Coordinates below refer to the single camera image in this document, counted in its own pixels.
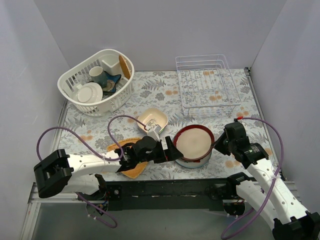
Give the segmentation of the red rimmed beige plate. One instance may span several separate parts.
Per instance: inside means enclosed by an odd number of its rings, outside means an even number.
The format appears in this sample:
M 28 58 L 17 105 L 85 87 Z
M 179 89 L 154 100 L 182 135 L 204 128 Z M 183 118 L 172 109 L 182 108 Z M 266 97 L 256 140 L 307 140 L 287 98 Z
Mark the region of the red rimmed beige plate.
M 173 139 L 184 161 L 200 161 L 212 153 L 215 137 L 204 125 L 192 124 L 179 130 Z

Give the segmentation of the watermelon pattern plate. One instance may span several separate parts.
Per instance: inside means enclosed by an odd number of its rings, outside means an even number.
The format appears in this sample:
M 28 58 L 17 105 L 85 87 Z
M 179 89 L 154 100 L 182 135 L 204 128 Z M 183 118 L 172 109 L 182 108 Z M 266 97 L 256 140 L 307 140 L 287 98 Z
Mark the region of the watermelon pattern plate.
M 175 162 L 184 168 L 197 169 L 204 166 L 210 160 L 211 156 L 212 156 L 212 151 L 209 151 L 205 156 L 199 159 L 182 157 L 175 160 Z

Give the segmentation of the beige square bowl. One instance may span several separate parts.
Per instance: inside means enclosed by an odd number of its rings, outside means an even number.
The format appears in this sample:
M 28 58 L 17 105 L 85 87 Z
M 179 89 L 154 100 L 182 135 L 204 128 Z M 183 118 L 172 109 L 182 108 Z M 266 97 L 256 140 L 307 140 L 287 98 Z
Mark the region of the beige square bowl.
M 138 121 L 147 126 L 147 128 L 159 125 L 161 127 L 160 133 L 168 125 L 168 117 L 165 113 L 157 108 L 148 108 L 138 118 Z

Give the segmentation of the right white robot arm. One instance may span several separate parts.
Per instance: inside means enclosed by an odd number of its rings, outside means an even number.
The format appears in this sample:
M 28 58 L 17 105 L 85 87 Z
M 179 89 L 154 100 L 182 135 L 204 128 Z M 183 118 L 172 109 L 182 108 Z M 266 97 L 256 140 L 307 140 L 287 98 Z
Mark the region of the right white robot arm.
M 232 199 L 242 198 L 269 225 L 276 240 L 316 240 L 320 234 L 320 215 L 311 213 L 289 190 L 281 179 L 279 168 L 274 168 L 264 148 L 251 143 L 245 127 L 237 119 L 226 124 L 223 134 L 212 145 L 224 155 L 235 159 L 258 182 L 243 172 L 231 175 L 226 186 Z

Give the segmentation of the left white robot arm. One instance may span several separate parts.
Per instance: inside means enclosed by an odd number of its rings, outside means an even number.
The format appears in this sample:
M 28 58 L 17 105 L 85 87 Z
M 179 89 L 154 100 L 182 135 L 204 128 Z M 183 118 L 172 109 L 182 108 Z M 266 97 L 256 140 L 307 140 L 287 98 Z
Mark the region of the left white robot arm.
M 102 157 L 66 154 L 64 149 L 58 149 L 33 168 L 38 196 L 45 199 L 61 192 L 80 192 L 101 200 L 107 193 L 101 173 L 119 173 L 143 162 L 160 164 L 183 157 L 170 137 L 165 141 L 166 149 L 161 141 L 145 136 L 135 143 L 125 144 L 122 149 L 106 152 Z

